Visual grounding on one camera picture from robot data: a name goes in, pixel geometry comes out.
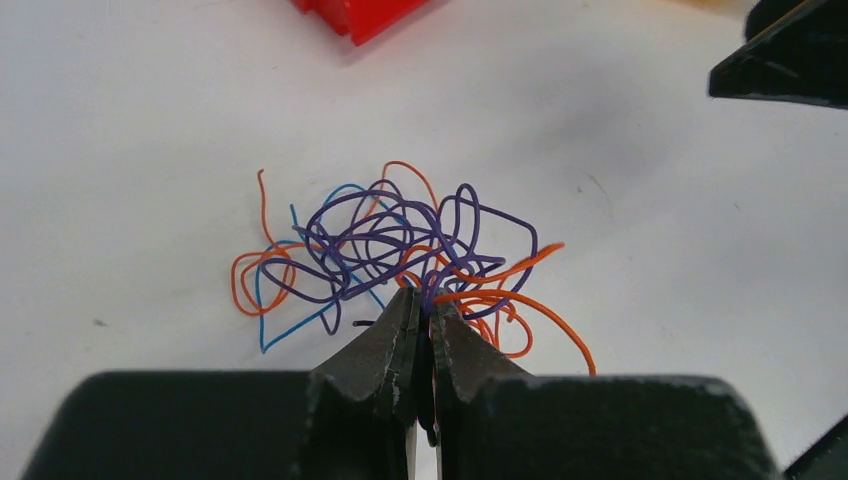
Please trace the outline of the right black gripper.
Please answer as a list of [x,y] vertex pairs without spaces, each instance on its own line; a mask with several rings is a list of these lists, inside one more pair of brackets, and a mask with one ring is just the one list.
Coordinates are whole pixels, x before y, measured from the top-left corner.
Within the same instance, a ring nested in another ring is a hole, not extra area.
[[714,66],[713,98],[847,108],[847,1],[762,0],[744,44]]

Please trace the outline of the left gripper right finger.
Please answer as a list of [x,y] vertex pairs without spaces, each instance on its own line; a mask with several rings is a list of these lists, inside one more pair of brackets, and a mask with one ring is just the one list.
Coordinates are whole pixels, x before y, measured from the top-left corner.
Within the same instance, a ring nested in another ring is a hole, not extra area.
[[434,405],[441,479],[481,479],[484,449],[493,443],[486,389],[529,373],[487,343],[456,307],[430,317],[434,350]]

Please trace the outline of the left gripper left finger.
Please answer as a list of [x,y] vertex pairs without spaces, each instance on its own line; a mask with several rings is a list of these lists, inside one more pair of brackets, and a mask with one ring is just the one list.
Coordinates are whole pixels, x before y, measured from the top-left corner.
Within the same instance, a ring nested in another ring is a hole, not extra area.
[[418,299],[398,290],[374,324],[312,371],[312,478],[414,478]]

